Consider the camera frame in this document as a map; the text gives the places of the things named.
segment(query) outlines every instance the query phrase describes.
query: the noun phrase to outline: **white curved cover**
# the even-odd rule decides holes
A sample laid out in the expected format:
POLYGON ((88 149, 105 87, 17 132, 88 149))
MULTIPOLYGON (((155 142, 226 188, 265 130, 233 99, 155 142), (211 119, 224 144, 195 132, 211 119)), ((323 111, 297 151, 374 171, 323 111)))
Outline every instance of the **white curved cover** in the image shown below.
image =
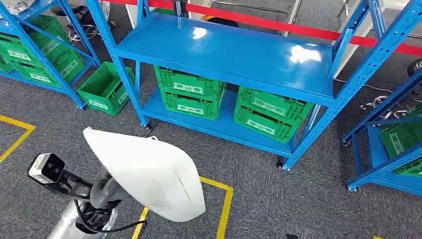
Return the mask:
POLYGON ((137 201, 175 222, 205 212, 196 166, 171 144, 86 128, 91 149, 113 178, 137 201))

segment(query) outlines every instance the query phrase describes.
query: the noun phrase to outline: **blue metal shelf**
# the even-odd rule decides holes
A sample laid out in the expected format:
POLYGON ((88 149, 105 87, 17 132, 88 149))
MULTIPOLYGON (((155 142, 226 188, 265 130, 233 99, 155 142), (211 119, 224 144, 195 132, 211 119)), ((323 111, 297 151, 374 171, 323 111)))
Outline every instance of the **blue metal shelf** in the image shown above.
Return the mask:
POLYGON ((218 120, 212 121, 209 119, 201 119, 198 117, 167 111, 164 108, 160 91, 159 89, 156 89, 150 96, 148 102, 145 104, 143 112, 146 116, 155 119, 205 132, 213 136, 238 142, 281 156, 289 156, 292 152, 291 143, 287 145, 282 144, 233 122, 236 97, 236 93, 227 91, 221 102, 218 120))
MULTIPOLYGON (((332 76, 342 54, 369 12, 369 0, 360 1, 334 46, 278 35, 146 12, 139 0, 137 27, 116 44, 97 0, 86 0, 101 37, 120 74, 141 126, 146 116, 222 137, 286 157, 283 170, 299 160, 352 97, 387 60, 421 19, 422 0, 410 0, 397 19, 377 39, 373 49, 338 93, 332 76), (136 62, 134 86, 124 68, 124 58, 136 62), (234 94, 228 93, 215 122, 167 112, 157 92, 142 105, 139 98, 140 63, 175 69, 215 80, 246 86, 297 100, 315 103, 300 140, 275 143, 232 122, 234 94)), ((370 0, 379 12, 378 0, 370 0)))
POLYGON ((11 78, 17 81, 21 81, 30 85, 42 87, 45 89, 49 89, 52 91, 56 91, 58 93, 66 94, 68 95, 76 104, 76 107, 79 109, 83 109, 85 106, 85 103, 81 101, 79 96, 76 94, 75 91, 70 87, 72 84, 74 84, 79 78, 82 77, 82 75, 93 65, 99 66, 100 61, 95 54, 94 49, 92 48, 91 44, 89 43, 84 31, 82 30, 82 27, 77 20, 76 16, 73 14, 72 9, 70 8, 69 4, 66 0, 37 0, 35 1, 27 10, 21 12, 18 15, 12 15, 7 10, 7 8, 3 5, 3 3, 0 2, 0 14, 3 16, 2 19, 0 19, 0 32, 7 33, 11 35, 15 35, 19 37, 23 44, 26 45, 37 57, 39 62, 45 67, 45 69, 57 80, 60 87, 51 87, 47 86, 38 82, 33 82, 30 80, 27 80, 23 78, 18 72, 13 71, 9 74, 7 73, 0 73, 1 76, 11 78), (70 45, 69 43, 65 41, 59 40, 55 35, 52 35, 48 32, 43 31, 42 29, 39 29, 33 25, 31 25, 28 20, 30 20, 33 17, 36 17, 40 15, 41 13, 47 11, 52 6, 59 6, 63 12, 68 17, 70 23, 75 28, 75 31, 79 35, 82 44, 87 49, 88 54, 75 48, 74 46, 70 45), (30 36, 26 33, 26 31, 23 29, 22 25, 26 25, 29 28, 32 28, 35 31, 38 31, 39 33, 59 42, 60 44, 63 44, 72 50, 78 52, 81 54, 83 61, 85 62, 84 69, 75 76, 74 79, 71 80, 71 83, 68 84, 63 77, 60 75, 60 73, 57 71, 57 69, 51 64, 51 62, 44 56, 44 54, 41 52, 41 50, 38 48, 38 46, 33 42, 30 36))
POLYGON ((349 191, 356 191, 357 187, 366 183, 375 183, 382 186, 394 188, 407 193, 422 196, 422 177, 410 177, 396 175, 393 170, 403 166, 419 157, 422 157, 422 144, 406 150, 395 158, 389 158, 387 151, 380 139, 381 129, 371 125, 387 125, 393 123, 405 123, 422 121, 422 118, 403 118, 396 120, 382 120, 381 115, 385 114, 396 102, 403 99, 414 87, 422 82, 422 70, 417 71, 408 80, 399 86, 391 95, 388 96, 377 108, 372 110, 361 122, 354 126, 351 132, 343 137, 344 142, 351 140, 357 176, 348 181, 349 191), (367 131, 368 149, 370 155, 371 168, 363 172, 362 159, 360 157, 360 148, 358 135, 362 131, 367 131))
MULTIPOLYGON (((33 17, 36 17, 52 6, 58 5, 57 0, 37 0, 35 1, 27 10, 15 15, 19 20, 29 20, 33 17)), ((0 32, 7 33, 10 35, 17 35, 17 32, 9 25, 9 23, 4 19, 0 19, 0 32)))
POLYGON ((150 13, 115 51, 124 58, 325 106, 333 102, 330 45, 150 13))
MULTIPOLYGON (((368 127, 368 142, 372 168, 389 161, 387 152, 379 137, 380 131, 380 129, 368 127)), ((422 177, 396 175, 390 170, 373 178, 372 182, 422 196, 422 177)))

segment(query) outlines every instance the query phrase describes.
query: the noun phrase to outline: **shelf board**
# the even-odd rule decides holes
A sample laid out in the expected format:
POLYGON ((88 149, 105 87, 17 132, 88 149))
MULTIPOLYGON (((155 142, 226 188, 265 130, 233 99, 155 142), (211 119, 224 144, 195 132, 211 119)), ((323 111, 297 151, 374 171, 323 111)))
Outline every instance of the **shelf board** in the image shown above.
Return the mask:
POLYGON ((371 181, 382 186, 422 196, 422 177, 401 176, 389 171, 371 179, 371 181))
MULTIPOLYGON (((16 15, 16 18, 18 20, 29 20, 55 5, 58 5, 57 0, 37 0, 27 10, 16 15)), ((0 19, 0 32, 16 35, 16 32, 8 25, 4 18, 0 19)))
POLYGON ((374 127, 368 127, 368 144, 371 154, 371 166, 372 168, 389 160, 387 152, 385 151, 384 145, 380 140, 380 131, 374 127))
POLYGON ((146 116, 158 120, 170 122, 281 156, 289 156, 292 153, 292 144, 294 142, 282 144, 233 122, 236 97, 236 93, 227 91, 221 103, 218 120, 212 121, 167 111, 164 108, 160 91, 157 88, 145 104, 143 113, 146 116))
POLYGON ((334 101, 330 45, 152 12, 113 51, 325 106, 334 101))

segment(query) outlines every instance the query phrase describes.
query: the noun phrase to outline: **crate label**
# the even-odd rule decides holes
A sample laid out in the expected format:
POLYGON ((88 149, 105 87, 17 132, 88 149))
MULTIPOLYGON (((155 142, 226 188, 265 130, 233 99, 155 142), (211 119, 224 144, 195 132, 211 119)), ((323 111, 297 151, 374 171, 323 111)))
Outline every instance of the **crate label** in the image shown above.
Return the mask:
POLYGON ((41 51, 44 54, 48 54, 50 53, 52 50, 54 50, 58 45, 60 45, 59 42, 55 41, 55 40, 51 40, 50 43, 48 43, 41 51))
POLYGON ((191 113, 194 113, 194 114, 204 115, 204 110, 197 109, 197 108, 192 108, 192 107, 183 106, 183 105, 177 105, 177 109, 180 110, 180 111, 186 111, 186 112, 191 112, 191 113))
POLYGON ((126 98, 127 98, 127 91, 125 91, 125 92, 123 93, 123 95, 121 95, 121 96, 120 96, 120 98, 117 100, 117 102, 118 102, 119 104, 121 104, 124 100, 126 100, 126 98))
POLYGON ((103 108, 105 110, 108 110, 108 107, 106 105, 100 104, 98 102, 90 100, 90 104, 93 105, 93 106, 97 106, 97 107, 103 108))
POLYGON ((73 60, 62 72, 63 78, 65 78, 79 63, 73 60))
POLYGON ((404 152, 405 150, 400 143, 399 137, 397 137, 397 133, 391 133, 388 135, 391 139, 391 143, 393 143, 394 149, 396 150, 397 154, 404 152))
POLYGON ((7 50, 7 52, 9 53, 9 56, 16 57, 16 58, 23 59, 23 60, 27 60, 27 61, 32 61, 31 58, 29 58, 29 56, 26 55, 26 54, 11 51, 11 50, 7 50))
POLYGON ((35 74, 32 74, 32 73, 29 73, 29 75, 30 75, 31 78, 33 78, 35 80, 51 83, 50 79, 48 79, 45 76, 39 76, 39 75, 35 75, 35 74))
POLYGON ((173 89, 177 89, 181 91, 189 91, 192 93, 197 93, 197 94, 202 94, 202 95, 204 94, 204 90, 202 89, 202 87, 188 86, 188 85, 183 85, 176 82, 173 84, 173 89))
POLYGON ((255 122, 255 121, 251 120, 251 119, 248 119, 248 122, 246 122, 246 124, 247 125, 250 125, 250 126, 252 126, 254 128, 257 128, 257 129, 259 129, 261 131, 264 131, 266 133, 269 133, 270 135, 275 135, 276 134, 276 131, 274 129, 268 128, 267 126, 263 126, 262 124, 259 124, 259 123, 255 122))
POLYGON ((278 115, 286 116, 286 110, 285 109, 282 109, 282 108, 277 107, 275 105, 269 104, 269 103, 267 103, 265 101, 262 101, 262 100, 260 100, 258 98, 255 98, 255 100, 253 101, 253 104, 256 105, 256 106, 258 106, 258 107, 267 109, 267 110, 269 110, 271 112, 274 112, 274 113, 276 113, 278 115))

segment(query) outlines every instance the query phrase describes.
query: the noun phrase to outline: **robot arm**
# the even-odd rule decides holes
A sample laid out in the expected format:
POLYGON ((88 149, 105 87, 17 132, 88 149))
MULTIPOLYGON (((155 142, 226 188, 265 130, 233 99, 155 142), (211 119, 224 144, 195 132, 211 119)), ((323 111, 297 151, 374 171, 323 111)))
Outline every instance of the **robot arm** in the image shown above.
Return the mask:
POLYGON ((116 207, 121 200, 128 197, 128 193, 112 178, 105 168, 98 172, 90 192, 90 200, 93 207, 111 209, 116 207))

